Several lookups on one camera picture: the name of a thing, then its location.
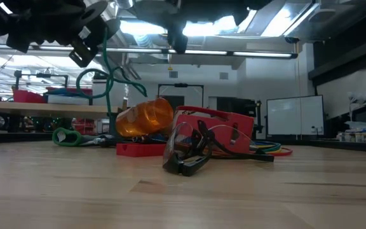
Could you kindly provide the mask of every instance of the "red item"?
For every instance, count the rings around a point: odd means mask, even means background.
[[[46,100],[42,95],[33,92],[28,92],[26,90],[14,90],[13,102],[46,103]]]
[[[117,144],[117,155],[121,156],[163,156],[166,144]]]
[[[207,128],[212,128],[218,125],[227,125],[234,129],[243,132],[249,139],[242,139],[240,142],[236,142],[233,148],[237,152],[249,151],[250,139],[252,137],[252,129],[254,127],[254,118],[248,117],[242,114],[228,113],[223,111],[216,111],[212,109],[205,109],[192,106],[179,106],[176,109],[176,123],[173,127],[178,124],[186,122],[193,128],[198,130],[198,120],[202,120],[206,123]],[[216,128],[214,131],[226,131],[224,128]],[[223,145],[229,146],[231,144],[232,133],[218,133],[219,136],[226,135],[226,138],[219,139],[219,142]]]
[[[83,135],[94,135],[94,120],[86,118],[76,118],[71,123],[74,130]]]

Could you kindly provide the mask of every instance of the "green wire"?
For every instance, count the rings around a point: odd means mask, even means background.
[[[108,57],[107,57],[107,34],[108,34],[108,30],[107,30],[107,28],[105,28],[104,40],[103,40],[103,45],[102,45],[103,46],[102,53],[103,53],[103,57],[104,57],[105,66],[109,73],[101,71],[100,69],[86,69],[83,72],[81,72],[79,74],[79,76],[77,77],[76,88],[77,88],[77,92],[80,93],[81,96],[88,98],[88,99],[98,99],[98,98],[105,96],[105,99],[107,101],[108,114],[110,115],[111,114],[111,102],[109,99],[109,92],[111,91],[112,86],[114,85],[114,82],[132,85],[145,97],[147,97],[147,93],[146,93],[146,88],[142,84],[132,82],[125,76],[124,69],[121,66],[117,66],[117,67],[111,69],[109,62],[108,62]],[[117,70],[121,71],[122,77],[124,77],[125,80],[119,80],[114,76],[114,72]],[[103,93],[101,93],[99,95],[87,95],[82,91],[82,89],[80,87],[81,78],[83,78],[87,73],[100,73],[101,75],[107,77],[107,81],[105,83],[105,91]]]

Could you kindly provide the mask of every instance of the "ceiling light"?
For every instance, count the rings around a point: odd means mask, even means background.
[[[161,53],[162,50],[154,48],[107,48],[107,52]]]
[[[259,52],[234,52],[234,56],[240,57],[272,57],[272,58],[290,58],[290,53],[259,53]]]
[[[66,47],[66,46],[37,46],[34,50],[37,49],[50,50],[50,51],[73,51],[73,47]]]
[[[256,11],[250,11],[251,17],[249,21],[252,20]],[[187,22],[183,29],[183,34],[186,36],[213,36],[218,35],[222,31],[229,31],[236,28],[236,24],[233,16],[226,16],[212,22],[203,23],[192,23]],[[164,34],[167,30],[147,22],[127,22],[122,20],[120,29],[122,32],[131,35],[147,35],[147,34]]]
[[[292,25],[292,18],[290,12],[286,8],[282,8],[278,14],[272,19],[262,37],[278,37],[281,36]]]
[[[185,54],[227,55],[226,51],[186,50]]]
[[[183,34],[186,36],[213,36],[218,34],[213,27],[213,23],[191,23],[187,22],[183,29]]]
[[[249,24],[251,23],[252,19],[254,19],[255,14],[257,13],[256,10],[250,10],[248,16],[244,21],[242,21],[238,25],[238,31],[237,32],[245,32],[248,29]]]
[[[213,24],[216,31],[235,29],[236,24],[233,16],[226,16],[216,20]]]
[[[4,3],[0,3],[0,7],[5,11],[7,14],[12,14],[12,11],[5,6]]]
[[[316,4],[312,5],[312,7],[310,7],[310,9],[307,12],[305,12],[305,14],[303,14],[295,23],[293,23],[293,25],[290,26],[286,30],[286,32],[283,33],[283,35],[288,36],[294,29],[297,28],[297,26],[299,26],[304,21],[304,19],[306,19],[319,6],[320,6],[319,3],[316,3]]]
[[[13,95],[12,92],[0,92],[0,95]]]
[[[131,35],[163,34],[166,29],[147,22],[127,22],[122,20],[119,27],[123,33]]]

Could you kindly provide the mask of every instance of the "orange plastic bottle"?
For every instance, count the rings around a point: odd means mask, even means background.
[[[120,113],[116,130],[123,137],[155,133],[173,122],[173,109],[166,99],[142,102]]]

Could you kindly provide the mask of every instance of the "workbench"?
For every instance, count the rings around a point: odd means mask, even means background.
[[[287,146],[275,162],[162,158],[52,142],[0,144],[0,228],[365,228],[366,152]]]
[[[118,112],[118,107],[111,107],[111,111]],[[108,118],[107,112],[106,106],[0,102],[0,113],[19,116],[97,119]]]

